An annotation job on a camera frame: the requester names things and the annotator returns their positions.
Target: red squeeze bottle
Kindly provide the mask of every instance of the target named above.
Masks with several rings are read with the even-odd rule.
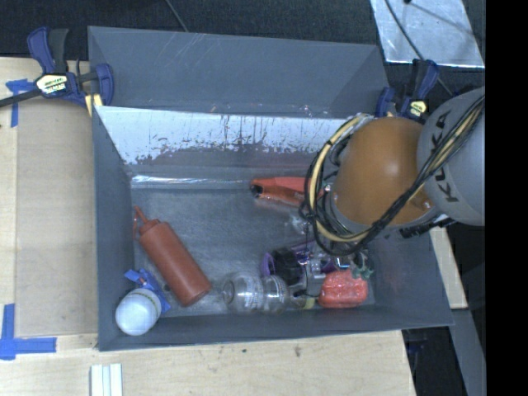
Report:
[[[211,283],[168,223],[148,220],[138,206],[134,209],[144,223],[139,243],[180,303],[194,304],[211,290]]]

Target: wire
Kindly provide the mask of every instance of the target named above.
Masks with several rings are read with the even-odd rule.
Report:
[[[384,0],[385,4],[387,5],[387,8],[389,9],[390,14],[392,15],[394,21],[396,22],[396,25],[398,25],[398,28],[402,31],[403,36],[405,37],[405,40],[409,43],[409,45],[412,47],[414,52],[417,54],[417,56],[421,60],[425,60],[423,57],[423,54],[420,52],[418,47],[413,43],[413,40],[411,40],[411,37],[408,35],[408,33],[405,31],[405,28],[403,28],[402,23],[399,21],[398,17],[396,16],[396,13],[394,12],[394,9],[392,5],[390,4],[389,0]],[[438,78],[438,83],[444,88],[445,92],[449,94],[450,97],[453,96],[453,92],[447,87],[447,85],[441,80],[441,78]]]
[[[180,18],[180,15],[178,15],[178,12],[176,12],[176,9],[174,8],[174,6],[171,4],[171,2],[169,0],[165,0],[165,2],[167,3],[167,5],[169,6],[169,8],[171,9],[171,12],[174,14],[174,17],[177,19],[177,21],[180,23],[181,27],[183,28],[183,30],[185,32],[189,32],[189,30],[187,29],[185,23],[183,23],[183,20]]]
[[[323,165],[332,147],[342,142],[342,137],[350,133],[352,126],[357,126],[365,115],[358,115],[342,125],[318,152],[306,174],[304,181],[304,203],[299,212],[313,227],[316,242],[328,254],[335,257],[359,254],[390,222],[398,212],[423,188],[426,181],[434,176],[455,154],[464,146],[472,134],[477,120],[483,114],[484,96],[479,97],[460,117],[445,137],[438,143],[436,149],[423,164],[413,184],[375,221],[369,228],[359,233],[352,233],[335,214],[328,213],[326,190],[321,196],[323,185]],[[332,247],[323,243],[322,238],[331,241]]]

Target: orange object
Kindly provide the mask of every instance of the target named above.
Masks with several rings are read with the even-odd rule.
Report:
[[[358,224],[372,224],[417,178],[417,143],[422,125],[403,117],[372,120],[355,132],[343,152],[333,185],[337,209]],[[391,222],[422,217],[432,203],[421,191]]]
[[[148,220],[138,206],[134,209],[144,222],[139,243],[180,303],[194,304],[211,290],[211,283],[168,223]]]
[[[253,179],[250,189],[256,198],[298,206],[304,200],[304,177]]]
[[[324,278],[318,302],[324,308],[354,308],[365,302],[368,295],[366,280],[354,279],[350,269],[338,270]]]

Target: white bottle cap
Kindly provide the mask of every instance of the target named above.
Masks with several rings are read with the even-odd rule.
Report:
[[[135,289],[121,300],[115,311],[119,328],[130,336],[145,334],[162,312],[159,297],[149,289]]]

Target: gray bin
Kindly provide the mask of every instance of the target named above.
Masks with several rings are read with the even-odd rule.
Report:
[[[356,309],[239,316],[219,299],[222,275],[303,239],[291,210],[256,205],[249,181],[303,176],[343,118],[374,111],[387,84],[375,46],[101,27],[89,45],[92,66],[115,74],[113,106],[92,123],[101,351],[452,324],[427,234],[371,244],[373,298]],[[174,228],[214,285],[186,309],[168,295],[173,308],[140,337],[114,320],[134,288],[123,275],[163,279],[132,239],[134,204]]]

